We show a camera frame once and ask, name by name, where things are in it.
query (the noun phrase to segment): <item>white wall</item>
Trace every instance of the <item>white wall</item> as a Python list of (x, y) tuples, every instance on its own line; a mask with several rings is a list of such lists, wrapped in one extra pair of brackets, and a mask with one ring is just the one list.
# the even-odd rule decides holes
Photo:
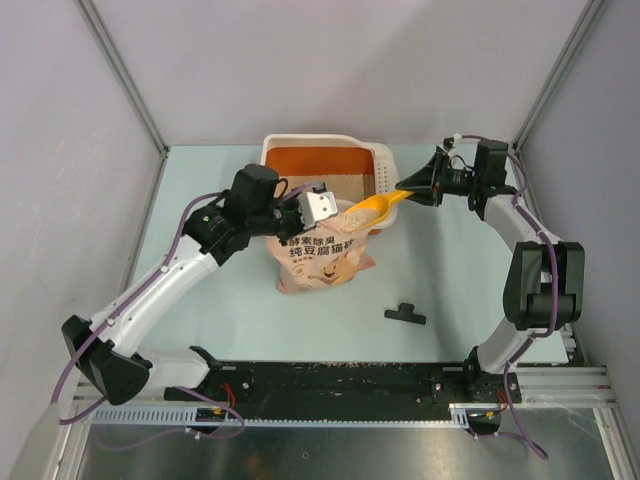
[(0, 478), (68, 359), (60, 326), (113, 298), (159, 156), (73, 2), (0, 16)]
[(544, 218), (587, 253), (587, 353), (640, 450), (640, 3), (611, 2), (524, 150)]
[(170, 145), (513, 140), (587, 0), (97, 0)]

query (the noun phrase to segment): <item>litter scoop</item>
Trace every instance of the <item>litter scoop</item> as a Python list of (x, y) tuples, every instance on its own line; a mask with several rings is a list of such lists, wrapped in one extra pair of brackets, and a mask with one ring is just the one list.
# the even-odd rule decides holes
[(344, 213), (345, 232), (356, 232), (382, 222), (389, 215), (391, 207), (401, 202), (413, 192), (394, 190), (393, 192), (365, 198)]

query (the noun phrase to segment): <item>cat litter bag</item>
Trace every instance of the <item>cat litter bag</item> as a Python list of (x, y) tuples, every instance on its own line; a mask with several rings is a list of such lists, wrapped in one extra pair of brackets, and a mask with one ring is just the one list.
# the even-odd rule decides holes
[(344, 212), (353, 204), (340, 200), (337, 203), (337, 216), (289, 239), (286, 246), (276, 237), (267, 238), (267, 248), (282, 265), (277, 284), (282, 293), (342, 285), (359, 271), (375, 265), (365, 253), (371, 229), (344, 232)]

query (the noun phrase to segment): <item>light blue table surface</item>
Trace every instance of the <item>light blue table surface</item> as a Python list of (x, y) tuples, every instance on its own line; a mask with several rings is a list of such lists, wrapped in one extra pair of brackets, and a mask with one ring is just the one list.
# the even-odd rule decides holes
[[(423, 166), (434, 145), (391, 146), (401, 178)], [(135, 278), (167, 250), (185, 205), (231, 185), (257, 163), (261, 146), (173, 147), (140, 251)], [(475, 146), (461, 149), (467, 162)], [(515, 185), (513, 175), (510, 182)], [(345, 285), (303, 294), (276, 290), (279, 263), (256, 238), (180, 299), (144, 346), (200, 345), (223, 360), (441, 362), (464, 360), (503, 317), (511, 253), (498, 234), (446, 197), (439, 208), (405, 201), (398, 219), (371, 237), (376, 266)], [(400, 302), (427, 325), (384, 318)], [(525, 362), (566, 362), (562, 339), (536, 343)]]

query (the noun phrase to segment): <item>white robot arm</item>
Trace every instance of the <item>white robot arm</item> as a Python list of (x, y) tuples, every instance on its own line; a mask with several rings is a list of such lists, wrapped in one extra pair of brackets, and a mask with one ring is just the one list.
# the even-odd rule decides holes
[[(493, 227), (513, 253), (503, 294), (505, 318), (466, 363), (470, 383), (491, 376), (500, 382), (537, 338), (580, 317), (584, 249), (547, 230), (527, 209), (520, 192), (505, 185), (505, 164), (511, 156), (506, 143), (467, 137), (480, 139), (473, 167), (454, 168), (461, 138), (445, 139), (429, 163), (396, 188), (412, 192), (409, 200), (435, 207), (444, 194), (468, 197), (469, 209)], [(545, 274), (551, 282), (544, 281)]]
[[(56, 403), (74, 365), (112, 405), (135, 397), (143, 388), (197, 387), (216, 360), (204, 349), (154, 352), (140, 347), (147, 333), (187, 290), (220, 268), (254, 236), (276, 235), (281, 242), (335, 216), (333, 193), (320, 184), (274, 198), (278, 174), (247, 165), (230, 190), (195, 199), (185, 210), (171, 248), (143, 278), (90, 320), (69, 318), (62, 333), (72, 356), (54, 392)], [(204, 207), (199, 201), (215, 196)]]

